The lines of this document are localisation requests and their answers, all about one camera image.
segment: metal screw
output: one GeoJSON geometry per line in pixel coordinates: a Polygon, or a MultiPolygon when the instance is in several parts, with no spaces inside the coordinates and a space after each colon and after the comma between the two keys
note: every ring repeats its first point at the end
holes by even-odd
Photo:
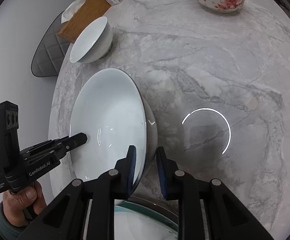
{"type": "Polygon", "coordinates": [[[115,176],[118,174],[118,170],[115,170],[115,169],[109,170],[108,174],[111,176],[115,176]]]}
{"type": "Polygon", "coordinates": [[[211,183],[215,186],[220,186],[222,182],[219,179],[213,179],[211,183]]]}
{"type": "Polygon", "coordinates": [[[82,181],[80,179],[75,179],[75,180],[72,181],[72,185],[74,187],[77,187],[77,186],[79,186],[81,184],[82,184],[82,181]]]}
{"type": "Polygon", "coordinates": [[[182,170],[178,170],[178,171],[175,171],[175,175],[178,176],[178,177],[182,177],[185,175],[185,172],[182,171],[182,170]]]}

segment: gray quilted chair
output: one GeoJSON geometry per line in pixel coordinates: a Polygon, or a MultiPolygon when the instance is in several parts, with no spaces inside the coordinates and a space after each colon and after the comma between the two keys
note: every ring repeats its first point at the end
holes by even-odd
{"type": "Polygon", "coordinates": [[[58,76],[70,42],[56,33],[61,29],[61,12],[48,28],[34,54],[31,70],[36,77],[58,76]]]}

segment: person's sleeve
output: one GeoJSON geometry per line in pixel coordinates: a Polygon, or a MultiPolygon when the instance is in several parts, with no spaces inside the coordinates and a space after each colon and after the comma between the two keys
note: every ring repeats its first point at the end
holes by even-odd
{"type": "Polygon", "coordinates": [[[15,240],[26,227],[15,227],[6,219],[3,212],[3,203],[0,204],[0,235],[4,240],[15,240]]]}

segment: human hand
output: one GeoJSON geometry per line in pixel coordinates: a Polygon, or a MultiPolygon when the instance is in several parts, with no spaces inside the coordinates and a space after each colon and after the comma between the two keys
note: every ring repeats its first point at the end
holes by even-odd
{"type": "Polygon", "coordinates": [[[34,182],[34,187],[26,187],[17,194],[10,193],[9,190],[3,193],[3,212],[6,219],[16,227],[28,225],[23,209],[33,204],[36,214],[40,214],[47,206],[42,186],[38,181],[34,182]]]}

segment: table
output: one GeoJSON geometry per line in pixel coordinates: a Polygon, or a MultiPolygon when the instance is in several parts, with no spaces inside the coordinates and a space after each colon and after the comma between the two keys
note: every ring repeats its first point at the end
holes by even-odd
{"type": "MultiPolygon", "coordinates": [[[[196,0],[124,0],[105,14],[111,52],[91,64],[66,54],[56,84],[50,139],[69,135],[74,102],[101,69],[124,70],[157,121],[158,144],[196,178],[221,179],[276,240],[290,233],[290,20],[273,0],[218,14],[196,0]],[[221,112],[232,130],[228,141],[221,112]]],[[[57,195],[75,174],[69,154],[50,172],[57,195]]],[[[135,196],[175,211],[160,193],[156,163],[135,196]]]]}

